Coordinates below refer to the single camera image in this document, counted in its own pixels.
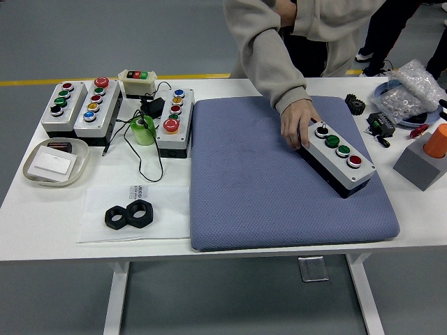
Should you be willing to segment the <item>person's right hand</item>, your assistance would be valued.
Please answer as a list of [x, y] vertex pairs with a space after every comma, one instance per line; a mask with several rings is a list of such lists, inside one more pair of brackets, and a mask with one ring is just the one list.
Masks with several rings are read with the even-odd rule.
[[321, 120], [310, 100], [302, 99], [291, 103], [281, 115], [281, 135], [287, 144], [298, 150], [309, 146], [309, 123]]

